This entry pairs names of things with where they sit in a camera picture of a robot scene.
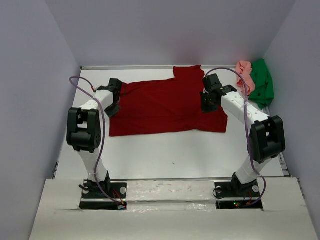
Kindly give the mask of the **red t-shirt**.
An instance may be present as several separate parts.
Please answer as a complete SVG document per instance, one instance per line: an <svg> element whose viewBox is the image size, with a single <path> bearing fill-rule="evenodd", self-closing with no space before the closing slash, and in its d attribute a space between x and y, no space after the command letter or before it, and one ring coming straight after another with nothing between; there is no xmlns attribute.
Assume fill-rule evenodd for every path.
<svg viewBox="0 0 320 240"><path fill-rule="evenodd" d="M225 133L228 116L219 107L204 113L201 65L173 67L173 78L123 83L120 111L109 119L109 136L122 137L199 130Z"/></svg>

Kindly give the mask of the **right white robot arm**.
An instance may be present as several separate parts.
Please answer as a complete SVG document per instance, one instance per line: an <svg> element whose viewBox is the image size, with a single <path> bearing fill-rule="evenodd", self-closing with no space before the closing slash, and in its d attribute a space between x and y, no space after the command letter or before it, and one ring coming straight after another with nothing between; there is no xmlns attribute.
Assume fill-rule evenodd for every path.
<svg viewBox="0 0 320 240"><path fill-rule="evenodd" d="M223 86L217 74L203 78L201 110L211 113L223 108L245 126L248 156L232 175L231 181L221 186L220 198L242 196L256 183L262 169L286 149L283 120L258 110L231 86Z"/></svg>

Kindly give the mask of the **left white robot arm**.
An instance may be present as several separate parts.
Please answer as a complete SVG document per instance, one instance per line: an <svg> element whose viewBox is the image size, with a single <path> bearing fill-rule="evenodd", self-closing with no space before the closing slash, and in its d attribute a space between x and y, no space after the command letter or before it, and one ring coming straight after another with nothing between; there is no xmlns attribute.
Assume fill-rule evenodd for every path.
<svg viewBox="0 0 320 240"><path fill-rule="evenodd" d="M108 85L94 85L86 78L72 76L69 82L89 100L67 113L66 141L78 153L87 171L87 184L81 188L112 202L110 174L102 161L106 141L106 117L114 117L121 109L123 82L111 78Z"/></svg>

